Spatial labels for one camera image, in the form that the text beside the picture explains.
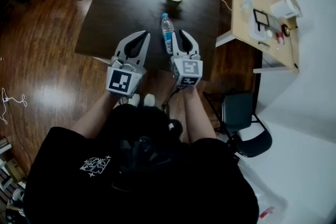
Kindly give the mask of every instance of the black t-shirt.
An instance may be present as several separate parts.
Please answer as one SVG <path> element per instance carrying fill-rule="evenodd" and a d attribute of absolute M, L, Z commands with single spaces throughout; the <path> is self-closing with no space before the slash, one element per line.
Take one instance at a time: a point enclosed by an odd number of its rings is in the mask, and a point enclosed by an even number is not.
<path fill-rule="evenodd" d="M 24 197 L 30 223 L 201 219 L 256 223 L 258 204 L 225 143 L 201 139 L 181 158 L 120 188 L 118 146 L 53 127 L 31 167 Z"/>

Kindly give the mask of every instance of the person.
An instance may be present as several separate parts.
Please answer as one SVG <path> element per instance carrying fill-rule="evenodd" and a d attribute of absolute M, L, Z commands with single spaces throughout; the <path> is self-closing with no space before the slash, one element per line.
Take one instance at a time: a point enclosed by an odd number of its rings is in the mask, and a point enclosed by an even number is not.
<path fill-rule="evenodd" d="M 51 128 L 27 178 L 28 222 L 256 223 L 256 196 L 196 88 L 182 92 L 189 144 L 153 95 L 113 109 L 118 98 L 107 91 L 71 130 Z"/>

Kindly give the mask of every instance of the white wall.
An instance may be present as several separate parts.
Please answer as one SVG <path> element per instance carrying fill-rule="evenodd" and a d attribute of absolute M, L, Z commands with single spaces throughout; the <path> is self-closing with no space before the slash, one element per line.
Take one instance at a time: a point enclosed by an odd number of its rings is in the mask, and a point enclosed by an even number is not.
<path fill-rule="evenodd" d="M 285 224 L 336 216 L 336 0 L 297 0 L 300 74 L 262 74 L 257 114 L 271 149 L 244 158 L 288 201 Z"/>

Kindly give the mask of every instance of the white cable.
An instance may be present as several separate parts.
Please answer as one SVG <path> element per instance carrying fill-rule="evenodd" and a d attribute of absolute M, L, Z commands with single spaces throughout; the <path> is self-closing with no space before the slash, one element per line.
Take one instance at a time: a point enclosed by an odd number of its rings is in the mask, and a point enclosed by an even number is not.
<path fill-rule="evenodd" d="M 23 105 L 24 105 L 25 107 L 28 106 L 28 103 L 27 103 L 27 101 L 25 101 L 25 95 L 24 95 L 24 94 L 22 94 L 22 100 L 21 100 L 21 101 L 17 101 L 17 100 L 16 100 L 15 98 L 13 98 L 13 97 L 8 97 L 4 88 L 2 88 L 1 95 L 2 95 L 2 103 L 4 104 L 4 107 L 5 107 L 5 112 L 2 114 L 2 117 L 0 117 L 0 120 L 3 120 L 3 121 L 5 122 L 5 124 L 7 124 L 8 122 L 7 122 L 7 121 L 5 120 L 5 118 L 4 118 L 4 115 L 5 115 L 5 113 L 6 113 L 6 105 L 5 105 L 5 103 L 8 102 L 8 101 L 11 100 L 11 99 L 14 100 L 14 101 L 17 102 L 17 103 L 23 103 Z"/>
<path fill-rule="evenodd" d="M 229 6 L 226 4 L 226 2 L 224 0 L 221 0 L 225 3 L 226 7 L 232 12 L 232 9 L 229 8 Z"/>

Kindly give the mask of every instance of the water bottle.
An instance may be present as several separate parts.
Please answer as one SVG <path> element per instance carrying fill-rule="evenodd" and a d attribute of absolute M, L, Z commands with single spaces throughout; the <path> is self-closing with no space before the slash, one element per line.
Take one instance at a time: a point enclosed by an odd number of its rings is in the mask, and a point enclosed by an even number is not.
<path fill-rule="evenodd" d="M 168 54 L 173 54 L 172 34 L 174 26 L 167 13 L 162 14 L 161 28 L 166 51 Z"/>

